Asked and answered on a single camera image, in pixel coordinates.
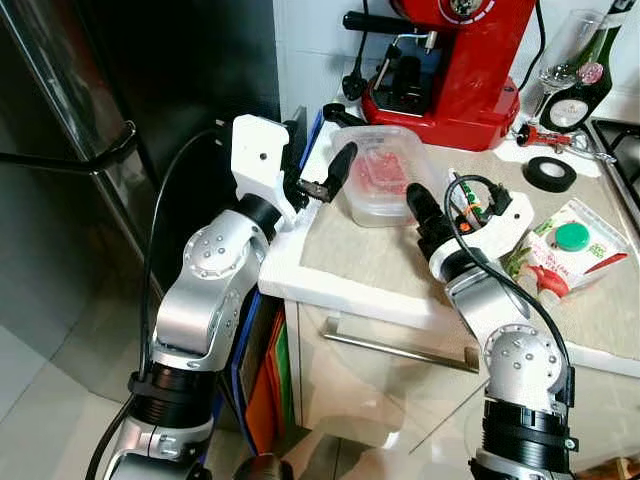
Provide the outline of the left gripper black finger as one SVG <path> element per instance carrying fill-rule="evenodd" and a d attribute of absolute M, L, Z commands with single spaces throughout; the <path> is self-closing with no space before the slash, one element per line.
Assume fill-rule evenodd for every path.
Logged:
<path fill-rule="evenodd" d="M 330 161 L 326 178 L 321 183 L 321 197 L 334 198 L 340 192 L 340 188 L 346 184 L 349 177 L 349 169 L 358 155 L 356 142 L 348 142 L 338 151 L 338 154 Z"/>
<path fill-rule="evenodd" d="M 296 183 L 300 179 L 302 165 L 306 160 L 308 147 L 308 118 L 307 116 L 293 116 L 284 122 L 288 142 L 284 147 L 284 182 Z"/>

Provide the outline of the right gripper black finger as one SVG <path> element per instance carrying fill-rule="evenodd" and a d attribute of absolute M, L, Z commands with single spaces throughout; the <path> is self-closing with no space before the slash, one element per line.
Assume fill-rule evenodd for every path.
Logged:
<path fill-rule="evenodd" d="M 406 202 L 417 230 L 449 230 L 449 218 L 428 187 L 416 182 L 408 184 Z"/>

